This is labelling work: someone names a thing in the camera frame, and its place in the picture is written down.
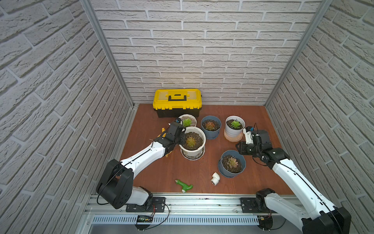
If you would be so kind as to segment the blue pot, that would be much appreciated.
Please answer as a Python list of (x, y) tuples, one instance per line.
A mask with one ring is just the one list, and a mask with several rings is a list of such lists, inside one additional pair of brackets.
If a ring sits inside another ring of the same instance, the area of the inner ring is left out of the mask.
[(246, 160), (243, 155), (235, 150), (225, 151), (219, 162), (219, 172), (227, 178), (234, 178), (241, 174), (246, 168)]
[(201, 120), (202, 131), (209, 140), (219, 136), (221, 126), (221, 121), (216, 116), (206, 116)]

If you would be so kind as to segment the blue pot back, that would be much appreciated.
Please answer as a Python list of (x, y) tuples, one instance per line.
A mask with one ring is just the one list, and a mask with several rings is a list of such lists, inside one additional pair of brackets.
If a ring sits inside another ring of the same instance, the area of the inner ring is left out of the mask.
[(219, 136), (221, 126), (221, 121), (216, 116), (206, 116), (201, 120), (202, 131), (209, 140)]

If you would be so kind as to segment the white PVC elbow fitting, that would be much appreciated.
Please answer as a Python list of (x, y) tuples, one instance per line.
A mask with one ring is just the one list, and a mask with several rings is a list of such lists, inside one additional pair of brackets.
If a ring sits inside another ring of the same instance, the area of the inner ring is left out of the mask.
[(211, 183), (212, 183), (214, 186), (216, 186), (216, 185), (219, 183), (219, 181), (220, 181), (220, 176), (219, 176), (218, 173), (215, 172), (215, 173), (212, 175)]

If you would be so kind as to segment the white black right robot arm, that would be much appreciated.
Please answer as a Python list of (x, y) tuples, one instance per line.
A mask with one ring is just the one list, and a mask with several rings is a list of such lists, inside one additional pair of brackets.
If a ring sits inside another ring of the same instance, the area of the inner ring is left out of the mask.
[(315, 188), (299, 171), (290, 156), (281, 148), (272, 148), (271, 142), (262, 137), (266, 131), (254, 127), (243, 129), (245, 141), (236, 144), (241, 155), (259, 158), (261, 166), (274, 171), (302, 203), (300, 208), (281, 198), (274, 190), (266, 188), (256, 193), (253, 207), (275, 211), (298, 227), (304, 234), (347, 234), (350, 232), (351, 215), (343, 207), (337, 207)]

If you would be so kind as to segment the blue pot front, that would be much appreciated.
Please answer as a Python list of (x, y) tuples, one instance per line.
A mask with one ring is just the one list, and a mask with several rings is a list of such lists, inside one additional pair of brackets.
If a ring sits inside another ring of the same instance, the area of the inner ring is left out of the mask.
[(219, 172), (227, 178), (234, 178), (241, 174), (246, 168), (246, 160), (243, 155), (235, 150), (225, 151), (219, 162)]

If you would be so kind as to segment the small white faceted pot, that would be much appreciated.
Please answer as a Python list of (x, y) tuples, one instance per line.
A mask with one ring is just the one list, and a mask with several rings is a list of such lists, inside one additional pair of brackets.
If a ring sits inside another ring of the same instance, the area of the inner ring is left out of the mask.
[(179, 117), (184, 127), (196, 127), (197, 120), (193, 115), (184, 114)]

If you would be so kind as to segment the yellow plastic watering can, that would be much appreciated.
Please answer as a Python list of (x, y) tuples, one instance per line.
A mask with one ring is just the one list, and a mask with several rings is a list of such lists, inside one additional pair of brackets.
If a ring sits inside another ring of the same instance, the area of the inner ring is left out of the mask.
[(165, 130), (165, 128), (163, 127), (162, 128), (162, 133), (156, 138), (156, 141), (160, 144), (162, 144), (162, 146), (165, 148), (165, 157), (168, 157), (169, 155), (169, 145), (170, 145), (170, 141), (168, 139), (166, 139), (166, 135), (167, 135), (167, 132)]

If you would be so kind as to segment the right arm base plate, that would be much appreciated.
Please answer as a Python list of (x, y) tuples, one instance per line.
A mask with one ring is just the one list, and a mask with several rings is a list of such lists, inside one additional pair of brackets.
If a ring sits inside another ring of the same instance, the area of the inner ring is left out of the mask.
[(262, 198), (240, 198), (240, 202), (242, 213), (271, 213)]

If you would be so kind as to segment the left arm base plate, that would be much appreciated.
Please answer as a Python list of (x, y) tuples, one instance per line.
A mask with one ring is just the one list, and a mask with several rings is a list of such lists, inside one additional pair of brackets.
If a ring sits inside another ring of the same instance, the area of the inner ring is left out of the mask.
[(163, 213), (165, 210), (165, 197), (152, 197), (144, 205), (127, 204), (128, 213)]

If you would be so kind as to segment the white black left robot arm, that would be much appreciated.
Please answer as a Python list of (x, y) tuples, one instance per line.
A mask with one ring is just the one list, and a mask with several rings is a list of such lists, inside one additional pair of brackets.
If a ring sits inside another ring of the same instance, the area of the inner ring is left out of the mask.
[(143, 187), (134, 187), (133, 181), (153, 162), (171, 153), (176, 145), (184, 144), (185, 131), (182, 120), (177, 118), (142, 151), (121, 161), (108, 162), (96, 187), (98, 196), (115, 209), (124, 205), (151, 208), (153, 194)]

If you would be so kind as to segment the large white round pot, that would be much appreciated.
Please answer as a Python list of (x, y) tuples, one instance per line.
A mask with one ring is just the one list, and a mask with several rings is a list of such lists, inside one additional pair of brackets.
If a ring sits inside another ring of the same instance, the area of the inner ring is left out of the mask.
[(206, 137), (198, 127), (187, 127), (185, 142), (180, 145), (182, 156), (188, 160), (198, 160), (205, 153)]

